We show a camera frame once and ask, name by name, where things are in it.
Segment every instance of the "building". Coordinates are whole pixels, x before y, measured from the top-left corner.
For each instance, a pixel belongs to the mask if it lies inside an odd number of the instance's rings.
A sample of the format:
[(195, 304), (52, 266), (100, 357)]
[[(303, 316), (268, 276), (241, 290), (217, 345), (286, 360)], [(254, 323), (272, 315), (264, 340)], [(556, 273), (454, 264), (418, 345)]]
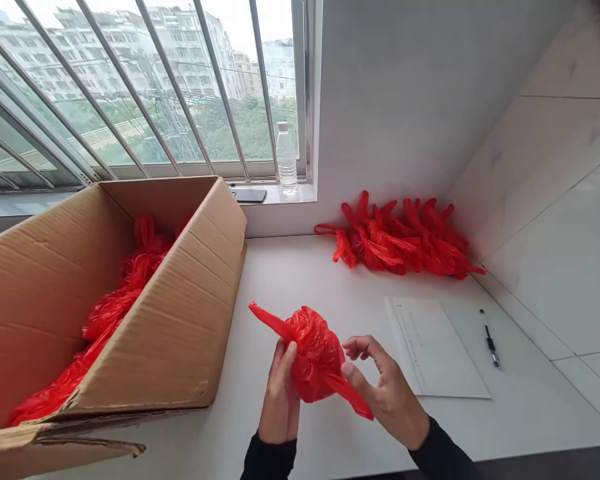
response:
[(269, 94), (277, 101), (295, 98), (293, 39), (262, 42)]
[[(149, 12), (185, 96), (219, 97), (196, 12), (178, 7), (150, 7)], [(127, 88), (84, 14), (71, 8), (58, 8), (54, 16), (62, 28), (47, 31), (89, 91), (100, 98), (128, 96)], [(146, 96), (174, 97), (173, 86), (142, 17), (130, 11), (95, 13), (94, 16), (136, 90)], [(209, 14), (206, 18), (227, 96), (242, 99), (244, 88), (229, 38), (220, 20)], [(30, 24), (12, 22), (0, 11), (0, 43), (53, 101), (82, 98), (70, 76)]]
[[(258, 70), (258, 64), (256, 62), (251, 62), (246, 53), (239, 51), (233, 52), (233, 59), (235, 61), (235, 68), (238, 70), (238, 78), (240, 78), (240, 85), (245, 96), (262, 96), (262, 83), (260, 82), (260, 70)], [(252, 68), (254, 63), (256, 73), (253, 72)]]

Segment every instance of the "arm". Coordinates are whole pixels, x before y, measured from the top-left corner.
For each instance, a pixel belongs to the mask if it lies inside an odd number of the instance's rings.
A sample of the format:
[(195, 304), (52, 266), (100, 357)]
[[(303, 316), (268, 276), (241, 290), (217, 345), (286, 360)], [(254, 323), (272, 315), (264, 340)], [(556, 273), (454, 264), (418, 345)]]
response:
[(251, 438), (241, 480), (285, 480), (293, 468), (300, 398), (289, 381), (297, 345), (278, 341), (269, 370), (258, 431)]
[(342, 373), (366, 400), (380, 424), (408, 450), (429, 480), (480, 480), (475, 464), (438, 423), (427, 415), (397, 362), (370, 335), (352, 337), (343, 344), (347, 356), (373, 358), (380, 382), (372, 387), (352, 363)]
[(415, 464), (430, 480), (474, 480), (482, 474), (474, 462), (442, 430), (436, 420), (429, 418), (429, 434), (418, 448), (409, 450)]

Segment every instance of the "smartphone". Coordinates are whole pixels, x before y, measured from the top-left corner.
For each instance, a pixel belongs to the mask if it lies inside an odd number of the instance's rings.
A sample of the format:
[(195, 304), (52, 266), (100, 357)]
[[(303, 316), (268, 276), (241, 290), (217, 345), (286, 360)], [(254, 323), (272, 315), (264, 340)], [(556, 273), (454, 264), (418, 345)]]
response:
[(262, 203), (267, 196), (266, 190), (238, 189), (231, 192), (238, 203)]

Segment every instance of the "window sill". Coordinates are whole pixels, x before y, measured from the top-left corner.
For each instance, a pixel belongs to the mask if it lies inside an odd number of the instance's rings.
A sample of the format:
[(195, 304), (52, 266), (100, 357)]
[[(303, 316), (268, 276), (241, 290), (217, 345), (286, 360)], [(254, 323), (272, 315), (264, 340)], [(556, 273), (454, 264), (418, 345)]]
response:
[(266, 183), (254, 183), (252, 185), (240, 184), (231, 187), (232, 190), (266, 190), (267, 196), (262, 203), (240, 203), (246, 206), (258, 205), (281, 205), (286, 203), (308, 203), (315, 202), (315, 189), (310, 183), (298, 184), (298, 193), (296, 195), (285, 195), (282, 192), (281, 185), (271, 185)]
[[(241, 203), (243, 207), (261, 207), (262, 205), (282, 205), (291, 203), (315, 202), (313, 185), (298, 185), (298, 195), (287, 196), (280, 185), (254, 184), (236, 185), (233, 189), (266, 190), (264, 203)], [(22, 193), (0, 195), (0, 217), (22, 217), (42, 213), (48, 208), (66, 200), (75, 192)]]

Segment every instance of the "plastic water bottle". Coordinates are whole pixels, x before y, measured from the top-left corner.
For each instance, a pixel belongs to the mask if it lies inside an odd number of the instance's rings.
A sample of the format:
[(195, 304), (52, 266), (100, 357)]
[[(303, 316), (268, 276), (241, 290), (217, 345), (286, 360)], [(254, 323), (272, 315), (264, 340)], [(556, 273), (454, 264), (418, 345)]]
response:
[(285, 195), (298, 193), (298, 171), (296, 151), (288, 122), (278, 122), (278, 137), (275, 140), (275, 156), (278, 162), (280, 184)]

